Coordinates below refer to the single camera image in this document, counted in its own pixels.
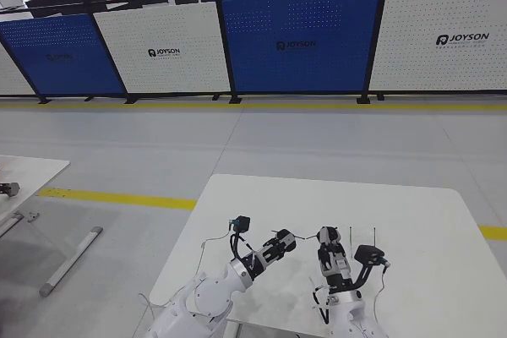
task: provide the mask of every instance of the black frame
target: black frame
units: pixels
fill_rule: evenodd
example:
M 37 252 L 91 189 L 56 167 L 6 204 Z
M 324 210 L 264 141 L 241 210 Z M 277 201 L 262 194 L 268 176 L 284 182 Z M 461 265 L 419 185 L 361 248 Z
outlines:
M 368 52 L 368 61 L 367 61 L 367 69 L 364 77 L 363 88 L 361 90 L 289 90 L 289 91 L 244 91 L 235 89 L 235 79 L 232 73 L 232 62 L 231 62 L 231 53 L 229 51 L 229 43 L 227 41 L 227 30 L 226 30 L 226 22 L 223 14 L 222 2 L 223 0 L 215 0 L 216 7 L 218 9 L 218 17 L 220 19 L 220 27 L 221 27 L 221 37 L 224 41 L 224 53 L 226 54 L 227 63 L 227 72 L 229 73 L 229 83 L 232 84 L 232 92 L 236 95 L 361 95 L 361 98 L 366 97 L 368 102 L 368 87 L 370 85 L 370 78 L 372 76 L 373 70 L 373 60 L 375 58 L 375 49 L 378 42 L 379 30 L 381 28 L 381 17 L 383 16 L 383 9 L 385 0 L 378 0 L 378 6 L 376 7 L 376 13 L 373 20 L 373 34 L 372 40 L 370 41 L 370 50 Z
M 366 66 L 366 74 L 364 75 L 364 86 L 361 97 L 357 99 L 358 104 L 369 104 L 368 91 L 370 90 L 370 80 L 372 79 L 373 62 L 375 60 L 375 52 L 378 49 L 379 31 L 381 30 L 381 20 L 383 18 L 383 10 L 385 0 L 378 0 L 378 7 L 375 9 L 373 18 L 373 34 L 370 41 L 370 51 L 368 52 L 368 65 Z
M 19 69 L 20 73 L 23 74 L 23 77 L 26 79 L 26 82 L 28 82 L 28 85 L 30 85 L 30 88 L 34 91 L 35 97 L 37 97 L 40 100 L 40 104 L 45 105 L 46 103 L 49 103 L 50 100 L 48 100 L 45 96 L 41 95 L 41 93 L 38 91 L 38 89 L 35 87 L 34 83 L 28 76 L 28 74 L 25 72 L 25 69 L 21 67 L 19 60 L 17 60 L 17 57 L 13 54 L 11 49 L 9 48 L 6 41 L 3 39 L 2 35 L 0 34 L 0 44 L 3 46 L 3 48 L 8 53 L 9 57 L 14 61 L 15 66 Z M 0 95 L 1 97 L 19 97 L 18 95 Z
M 0 95 L 0 97 L 37 97 L 40 100 L 40 104 L 46 104 L 50 100 L 48 97 L 86 97 L 85 101 L 90 101 L 94 97 L 111 97 L 111 98 L 125 98 L 127 104 L 133 104 L 138 99 L 141 98 L 166 98 L 166 97 L 184 97 L 184 96 L 202 96 L 202 95 L 208 95 L 212 96 L 213 101 L 217 101 L 218 98 L 221 95 L 230 95 L 231 99 L 229 103 L 231 104 L 238 104 L 241 102 L 241 98 L 238 97 L 239 95 L 360 95 L 359 98 L 357 98 L 358 104 L 368 104 L 370 103 L 370 99 L 368 98 L 368 95 L 376 95 L 379 101 L 384 101 L 385 95 L 477 95 L 477 94 L 491 94 L 491 95 L 507 95 L 507 90 L 370 90 L 370 80 L 372 78 L 372 72 L 373 72 L 373 63 L 375 60 L 375 53 L 377 50 L 378 40 L 379 40 L 379 32 L 381 29 L 381 22 L 383 19 L 383 12 L 384 12 L 384 4 L 385 0 L 378 0 L 378 6 L 376 8 L 376 13 L 374 17 L 373 22 L 373 34 L 372 34 L 372 40 L 370 43 L 370 50 L 368 52 L 368 63 L 367 63 L 367 71 L 365 73 L 364 83 L 363 83 L 363 89 L 362 90 L 349 90 L 349 91 L 341 91 L 341 90 L 298 90 L 298 91 L 237 91 L 235 86 L 235 79 L 233 75 L 232 70 L 232 60 L 231 60 L 231 53 L 229 49 L 229 41 L 227 39 L 227 30 L 226 30 L 226 22 L 224 18 L 223 13 L 223 4 L 222 0 L 214 0 L 216 5 L 216 11 L 218 14 L 218 21 L 220 25 L 220 31 L 221 31 L 221 42 L 223 45 L 224 55 L 226 58 L 226 67 L 227 67 L 227 76 L 229 78 L 229 85 L 230 85 L 230 91 L 223 91 L 223 92 L 170 92 L 170 93 L 128 93 L 128 90 L 126 89 L 126 86 L 123 82 L 122 76 L 118 72 L 117 65 L 115 64 L 114 60 L 112 59 L 111 52 L 109 51 L 109 48 L 107 46 L 107 43 L 105 42 L 105 39 L 103 38 L 103 35 L 101 33 L 100 27 L 98 26 L 95 17 L 94 17 L 94 10 L 93 6 L 96 3 L 105 3 L 105 4 L 112 4 L 112 3 L 135 3 L 135 0 L 110 0 L 110 1 L 97 1 L 97 2 L 90 2 L 89 0 L 82 0 L 82 3 L 70 3 L 70 4 L 64 4 L 64 5 L 56 5 L 56 6 L 45 6 L 45 7 L 38 7 L 38 8 L 23 8 L 23 9 L 14 9 L 14 10 L 5 10 L 1 11 L 1 14 L 13 14 L 13 13 L 23 13 L 23 12 L 30 12 L 32 10 L 37 10 L 41 8 L 71 8 L 72 6 L 80 6 L 84 9 L 84 11 L 90 16 L 90 20 L 92 21 L 92 24 L 95 26 L 95 30 L 100 37 L 101 44 L 105 48 L 106 54 L 109 58 L 109 61 L 112 65 L 112 69 L 117 76 L 121 87 L 123 89 L 123 93 L 119 94 L 53 94 L 53 95 L 43 95 L 40 93 L 37 88 L 35 87 L 34 83 L 31 81 L 28 74 L 25 72 L 25 70 L 21 67 L 19 60 L 15 57 L 15 55 L 12 53 L 11 49 L 9 48 L 8 44 L 5 42 L 3 37 L 0 34 L 0 43 L 2 44 L 3 48 L 6 50 L 8 55 L 11 57 L 11 59 L 14 61 L 15 65 L 19 69 L 19 71 L 23 74 L 23 77 L 26 79 L 28 84 L 30 85 L 30 88 L 34 91 L 34 95 Z

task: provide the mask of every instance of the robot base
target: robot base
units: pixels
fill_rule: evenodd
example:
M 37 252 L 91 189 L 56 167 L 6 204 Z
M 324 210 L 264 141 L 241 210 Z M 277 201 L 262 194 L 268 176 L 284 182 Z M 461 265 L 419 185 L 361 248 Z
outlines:
M 329 337 L 389 338 L 375 320 L 366 317 L 364 307 L 356 290 L 331 295 Z

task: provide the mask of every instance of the joyson logo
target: joyson logo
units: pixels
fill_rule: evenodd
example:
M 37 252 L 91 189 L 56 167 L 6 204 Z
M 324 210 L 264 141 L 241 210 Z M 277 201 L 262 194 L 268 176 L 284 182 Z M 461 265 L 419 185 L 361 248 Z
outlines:
M 149 55 L 156 58 L 179 57 L 179 48 L 149 49 Z
M 458 34 L 453 35 L 449 38 L 448 35 L 443 34 L 438 36 L 436 40 L 436 46 L 459 45 L 459 46 L 483 46 L 483 44 L 490 37 L 490 33 L 487 34 Z
M 63 61 L 63 62 L 72 62 L 74 60 L 73 54 L 47 54 L 45 55 L 47 60 L 49 61 Z
M 277 51 L 293 51 L 315 47 L 316 41 L 278 41 L 276 42 Z

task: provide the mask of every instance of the metal bar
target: metal bar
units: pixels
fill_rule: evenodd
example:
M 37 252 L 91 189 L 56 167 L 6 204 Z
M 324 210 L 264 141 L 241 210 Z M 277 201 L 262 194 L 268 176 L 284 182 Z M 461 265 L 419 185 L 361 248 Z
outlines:
M 368 53 L 368 63 L 366 66 L 366 75 L 364 77 L 363 93 L 357 99 L 358 104 L 368 104 L 368 91 L 370 89 L 370 80 L 372 79 L 373 60 L 375 59 L 375 51 L 378 47 L 379 31 L 381 30 L 381 20 L 383 18 L 383 9 L 385 0 L 378 0 L 378 7 L 375 10 L 375 18 L 373 20 L 373 34 L 370 42 L 370 51 Z
M 223 338 L 238 338 L 240 331 L 242 330 L 242 324 L 227 321 L 226 330 L 223 333 Z
M 226 56 L 227 77 L 229 78 L 229 87 L 231 88 L 231 99 L 229 100 L 229 103 L 239 104 L 243 99 L 238 97 L 237 88 L 235 87 L 235 76 L 233 75 L 231 53 L 229 52 L 229 40 L 227 39 L 227 29 L 223 14 L 223 4 L 221 2 L 222 0 L 215 1 L 216 11 L 218 12 L 218 21 L 220 22 L 221 44 L 223 45 L 223 53 Z
M 122 80 L 122 76 L 120 76 L 120 73 L 118 72 L 118 68 L 117 68 L 117 65 L 115 64 L 115 61 L 112 59 L 111 51 L 109 51 L 109 47 L 107 46 L 107 43 L 105 42 L 105 39 L 103 38 L 103 34 L 101 33 L 100 26 L 98 26 L 98 23 L 95 20 L 94 13 L 92 11 L 92 7 L 87 0 L 84 0 L 84 5 L 86 7 L 86 13 L 90 16 L 90 20 L 92 20 L 92 24 L 94 25 L 95 31 L 96 31 L 97 35 L 100 37 L 101 44 L 103 45 L 103 48 L 105 49 L 107 57 L 109 58 L 109 62 L 111 63 L 112 70 L 115 73 L 115 76 L 117 76 L 118 81 L 120 81 L 120 86 L 122 87 L 124 97 L 126 98 L 125 103 L 129 103 L 131 101 L 131 98 L 129 97 L 128 90 L 126 89 L 126 85 L 124 84 L 124 81 Z
M 40 295 L 42 297 L 47 297 L 54 290 L 55 286 L 60 282 L 60 280 L 68 273 L 69 269 L 74 266 L 75 262 L 83 252 L 94 242 L 94 239 L 103 231 L 103 229 L 99 226 L 95 226 L 89 234 L 83 239 L 83 241 L 77 247 L 77 250 L 73 257 L 66 260 L 58 270 L 49 278 L 49 281 L 40 289 Z
M 21 64 L 20 64 L 19 60 L 17 59 L 17 57 L 11 51 L 11 48 L 9 48 L 8 43 L 3 39 L 2 34 L 0 34 L 0 43 L 2 44 L 3 48 L 8 53 L 9 57 L 11 57 L 11 59 L 14 61 L 15 66 L 17 66 L 17 68 L 19 69 L 19 71 L 23 74 L 23 76 L 25 77 L 26 81 L 28 82 L 28 84 L 30 85 L 30 87 L 34 91 L 35 95 L 37 96 L 37 98 L 40 99 L 40 104 L 44 105 L 44 104 L 50 102 L 51 100 L 48 100 L 45 96 L 41 95 L 41 93 L 35 87 L 35 84 L 32 82 L 32 80 L 30 79 L 30 77 L 28 76 L 28 74 L 25 72 L 25 70 L 21 66 Z
M 15 213 L 13 216 L 11 216 L 10 219 L 5 221 L 0 225 L 0 237 L 8 232 L 9 229 L 11 229 L 15 224 L 19 223 L 20 220 L 22 220 L 24 217 L 20 213 Z

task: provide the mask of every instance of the table leg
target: table leg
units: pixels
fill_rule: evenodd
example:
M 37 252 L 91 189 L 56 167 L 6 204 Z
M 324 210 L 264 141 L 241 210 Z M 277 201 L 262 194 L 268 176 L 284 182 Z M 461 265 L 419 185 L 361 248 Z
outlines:
M 223 334 L 223 338 L 238 338 L 240 336 L 240 329 L 242 324 L 227 321 L 226 331 Z
M 14 215 L 11 216 L 10 219 L 8 219 L 4 223 L 2 223 L 0 225 L 0 237 L 4 233 L 6 233 L 9 229 L 11 229 L 12 226 L 14 226 L 15 224 L 19 223 L 19 221 L 22 220 L 23 218 L 24 218 L 24 216 L 22 214 L 15 213 Z
M 70 259 L 67 259 L 58 270 L 51 276 L 49 281 L 40 289 L 40 295 L 42 297 L 47 297 L 58 284 L 58 282 L 66 275 L 69 269 L 74 265 L 74 263 L 79 259 L 81 254 L 92 244 L 94 239 L 103 231 L 103 228 L 100 226 L 95 226 L 89 232 L 89 234 L 83 239 L 83 241 L 77 247 L 77 250 Z

